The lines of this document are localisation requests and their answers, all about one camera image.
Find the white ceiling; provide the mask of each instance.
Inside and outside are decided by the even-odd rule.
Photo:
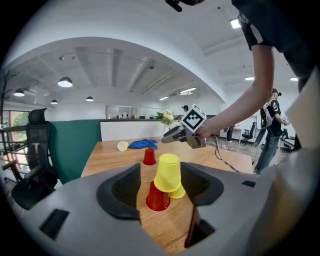
[[[232,29],[230,20],[238,15],[231,1],[207,0],[198,6],[181,4],[178,13],[163,0],[132,0],[166,17],[173,25],[189,34],[201,48],[209,63],[217,69],[225,86],[247,85],[245,77],[253,76],[253,58],[241,28]],[[282,54],[275,50],[275,85],[290,86],[294,77]],[[74,88],[116,87],[121,90],[157,96],[159,99],[174,91],[197,87],[200,97],[209,90],[166,64],[148,56],[118,49],[74,47],[52,51],[34,57],[12,70],[17,73],[10,88],[34,86],[61,94],[64,89],[57,85],[61,77],[72,79]]]

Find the black chair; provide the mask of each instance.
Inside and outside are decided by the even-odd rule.
[[[45,120],[45,110],[36,109],[29,114],[26,159],[30,172],[11,191],[12,198],[26,210],[52,193],[58,181],[58,172],[49,163],[51,123]]]
[[[253,122],[250,131],[247,129],[244,129],[245,133],[242,134],[242,137],[244,137],[244,145],[246,145],[246,142],[248,140],[251,140],[254,137],[255,127],[256,127],[256,122]]]

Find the wooden table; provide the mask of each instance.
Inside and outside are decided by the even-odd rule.
[[[162,154],[175,154],[181,162],[192,162],[204,166],[232,171],[224,162],[215,156],[215,147],[207,146],[192,149],[185,142],[162,143],[159,138],[158,149],[155,150],[155,158],[158,161]],[[134,163],[141,164],[141,187],[137,195],[137,209],[140,211],[141,225],[153,239],[168,252],[177,253],[186,250],[184,248],[187,238],[193,204],[187,195],[181,199],[171,199],[170,206],[164,211],[153,211],[146,205],[150,182],[156,176],[157,164],[146,166],[144,160],[145,149],[128,148],[120,152],[117,148],[119,141],[99,141],[93,149],[81,177],[97,174],[118,167]],[[248,155],[220,149],[221,157],[244,173],[253,173],[251,158]]]

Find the green partition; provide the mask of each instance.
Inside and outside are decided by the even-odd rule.
[[[92,150],[100,140],[98,119],[52,122],[49,150],[62,184],[81,176]]]

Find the red cup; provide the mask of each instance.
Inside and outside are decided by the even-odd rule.
[[[147,148],[144,151],[143,163],[146,166],[153,166],[156,164],[155,151],[152,148]]]
[[[154,182],[150,184],[149,195],[146,197],[146,205],[153,211],[161,212],[170,205],[168,193],[156,188]]]

